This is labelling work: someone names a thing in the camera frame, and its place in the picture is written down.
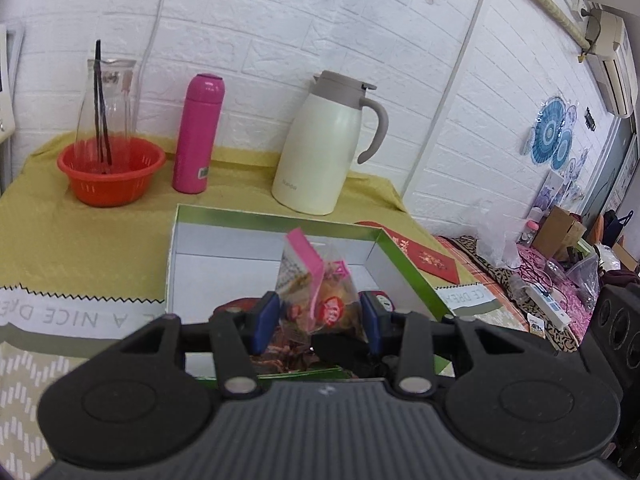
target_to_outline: small card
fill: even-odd
[[[450,283],[460,283],[456,261],[450,256],[434,251],[433,249],[425,247],[413,240],[409,240],[409,238],[402,236],[400,233],[396,233],[377,222],[363,221],[356,222],[356,224],[384,229],[386,233],[391,236],[391,239],[396,243],[396,245],[400,247],[400,250],[416,267],[418,267],[418,269],[428,272],[429,274],[433,274],[434,276],[442,278]]]
[[[545,338],[545,320],[534,316],[533,314],[527,314],[527,321],[529,322],[529,332]]]

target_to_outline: green box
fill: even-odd
[[[166,310],[184,323],[204,322],[238,298],[273,290],[285,235],[300,227],[312,242],[330,242],[358,290],[383,290],[400,312],[440,319],[449,310],[382,229],[269,214],[179,205],[166,277]],[[190,354],[187,371],[214,374],[209,354]]]

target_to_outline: orange plastic basket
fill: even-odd
[[[58,156],[58,167],[69,177],[69,185],[80,202],[94,207],[114,207],[129,204],[144,195],[153,174],[166,157],[164,151],[148,140],[130,140],[130,166],[125,173],[85,173],[74,169],[74,145],[67,146]]]

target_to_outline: black speaker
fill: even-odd
[[[605,285],[589,330],[626,395],[640,376],[640,286]]]
[[[622,387],[618,438],[626,446],[640,420],[640,286],[605,285],[589,332]]]

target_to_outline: white wall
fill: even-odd
[[[26,26],[18,69],[14,173],[26,155],[76,125],[84,59],[96,38],[108,56],[140,58],[158,0],[0,0],[0,20]],[[197,72],[216,72],[227,95],[216,142],[279,150],[323,68],[378,85],[388,110],[380,151],[359,169],[402,189],[451,74],[477,0],[166,0],[142,89],[138,129],[175,135]],[[568,12],[563,0],[556,0]],[[580,102],[574,155],[591,147],[588,177],[611,115],[575,43],[529,0],[492,0],[446,128],[416,193],[406,197],[435,232],[454,232],[469,203],[487,198],[521,217],[548,166],[518,148],[540,103],[561,91]],[[584,126],[589,106],[598,128]],[[375,116],[366,112],[360,147]]]

